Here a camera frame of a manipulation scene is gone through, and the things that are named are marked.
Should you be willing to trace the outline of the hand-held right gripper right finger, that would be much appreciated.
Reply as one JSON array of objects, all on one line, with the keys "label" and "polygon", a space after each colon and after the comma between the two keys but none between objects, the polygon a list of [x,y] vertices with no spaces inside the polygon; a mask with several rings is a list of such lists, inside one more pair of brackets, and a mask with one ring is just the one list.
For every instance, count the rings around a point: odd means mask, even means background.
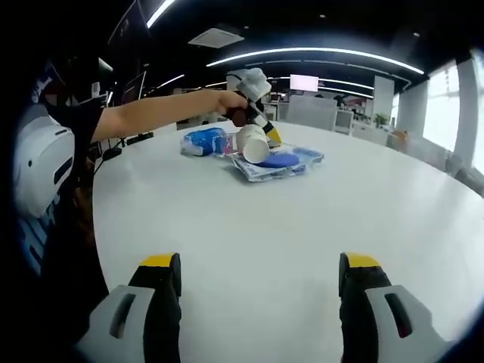
[{"label": "hand-held right gripper right finger", "polygon": [[437,362],[451,347],[431,311],[370,256],[340,254],[339,298],[342,362]]}]

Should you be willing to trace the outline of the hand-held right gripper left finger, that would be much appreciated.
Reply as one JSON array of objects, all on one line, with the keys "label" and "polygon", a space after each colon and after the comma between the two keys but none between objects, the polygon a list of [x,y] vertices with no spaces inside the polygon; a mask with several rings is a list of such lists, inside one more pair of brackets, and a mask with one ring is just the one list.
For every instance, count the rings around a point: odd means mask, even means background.
[{"label": "hand-held right gripper left finger", "polygon": [[147,257],[92,311],[77,355],[83,362],[180,362],[181,295],[180,255]]}]

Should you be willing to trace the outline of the person's left hand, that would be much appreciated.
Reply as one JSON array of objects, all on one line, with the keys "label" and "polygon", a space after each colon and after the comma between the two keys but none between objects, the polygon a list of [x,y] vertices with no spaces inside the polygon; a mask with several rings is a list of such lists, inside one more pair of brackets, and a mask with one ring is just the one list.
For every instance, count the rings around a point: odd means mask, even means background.
[{"label": "person's left hand", "polygon": [[232,91],[217,91],[216,112],[225,115],[231,109],[246,109],[247,99]]}]

